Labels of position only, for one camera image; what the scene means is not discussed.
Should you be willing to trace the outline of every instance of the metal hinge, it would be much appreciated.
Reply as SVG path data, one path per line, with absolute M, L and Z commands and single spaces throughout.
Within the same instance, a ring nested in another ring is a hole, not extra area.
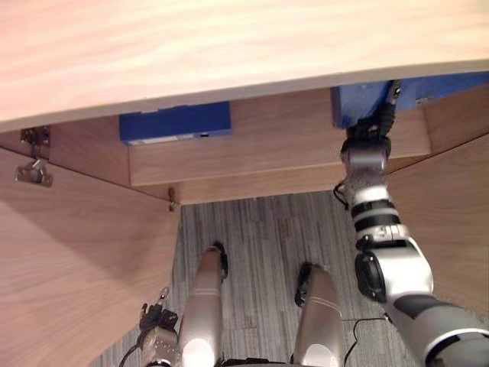
M 53 185 L 53 175 L 48 174 L 46 169 L 50 150 L 49 133 L 49 126 L 26 128 L 21 131 L 21 142 L 31 145 L 31 155 L 34 161 L 25 166 L 17 167 L 15 170 L 16 181 L 43 187 Z

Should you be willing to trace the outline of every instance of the black cable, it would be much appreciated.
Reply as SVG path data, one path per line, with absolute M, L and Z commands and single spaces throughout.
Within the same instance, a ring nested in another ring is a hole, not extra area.
M 345 180 L 343 180 L 342 182 L 338 183 L 335 188 L 333 189 L 333 195 L 335 195 L 335 198 L 341 203 L 343 204 L 343 206 L 345 207 L 345 210 L 348 210 L 349 206 L 348 206 L 348 202 L 346 201 L 345 199 L 345 195 L 343 194 L 343 191 L 340 191 L 340 187 L 343 186 L 345 184 Z
M 131 348 L 129 348 L 129 350 L 124 354 L 124 356 L 122 357 L 122 360 L 121 362 L 119 363 L 119 367 L 124 367 L 124 364 L 125 364 L 125 361 L 127 358 L 129 358 L 129 356 L 138 348 L 138 345 L 137 344 L 134 344 Z
M 371 319 L 360 319 L 360 320 L 357 320 L 353 326 L 353 337 L 355 338 L 355 342 L 351 345 L 350 349 L 346 352 L 345 354 L 345 359 L 343 359 L 343 366 L 346 367 L 346 362 L 348 361 L 348 357 L 350 356 L 351 352 L 353 352 L 353 348 L 358 344 L 358 338 L 357 338 L 357 333 L 356 333 L 356 330 L 357 330 L 357 325 L 361 322 L 361 321 L 372 321 L 372 320 L 386 320 L 385 317 L 373 317 Z

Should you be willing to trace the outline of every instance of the blue box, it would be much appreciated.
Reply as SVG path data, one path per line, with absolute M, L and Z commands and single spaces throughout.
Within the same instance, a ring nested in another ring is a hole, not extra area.
M 119 116 L 120 138 L 127 145 L 229 135 L 231 132 L 229 102 Z

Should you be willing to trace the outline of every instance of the wooden panel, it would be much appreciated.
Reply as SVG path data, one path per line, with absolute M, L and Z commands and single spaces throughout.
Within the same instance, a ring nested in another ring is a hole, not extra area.
M 65 122 L 50 127 L 50 162 L 151 196 L 167 198 L 168 187 L 154 190 L 129 184 L 128 147 L 119 139 L 118 116 Z M 0 134 L 0 148 L 31 156 L 20 132 Z
M 332 126 L 329 90 L 232 102 L 233 134 L 131 147 L 131 183 L 171 183 L 339 163 L 345 132 Z M 399 114 L 394 158 L 428 154 L 423 112 Z
M 3 2 L 0 129 L 487 70 L 488 15 L 481 0 Z
M 409 167 L 411 164 L 415 164 L 419 161 L 422 161 L 429 155 L 420 155 L 418 157 L 405 157 L 405 158 L 397 158 L 390 159 L 387 162 L 387 169 L 385 171 L 386 174 L 391 174 L 395 171 L 398 171 L 402 168 Z
M 424 106 L 433 153 L 489 133 L 489 86 Z
M 87 365 L 170 280 L 179 213 L 50 166 L 50 189 L 13 180 L 0 149 L 0 364 Z
M 432 266 L 435 293 L 489 315 L 489 135 L 391 174 L 390 190 Z
M 405 159 L 392 159 L 389 164 L 397 165 Z M 144 189 L 155 193 L 163 192 L 171 185 L 175 188 L 178 203 L 196 204 L 332 190 L 344 178 L 345 168 L 338 162 L 316 167 L 154 185 Z

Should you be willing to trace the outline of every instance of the robot leg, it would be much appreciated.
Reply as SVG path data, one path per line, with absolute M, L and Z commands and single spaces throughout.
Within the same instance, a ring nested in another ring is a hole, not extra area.
M 217 242 L 202 256 L 186 300 L 179 335 L 183 367 L 213 367 L 221 358 L 221 283 L 226 276 L 227 257 Z
M 293 362 L 316 367 L 340 366 L 342 316 L 329 273 L 305 263 L 300 269 L 296 304 L 303 307 Z

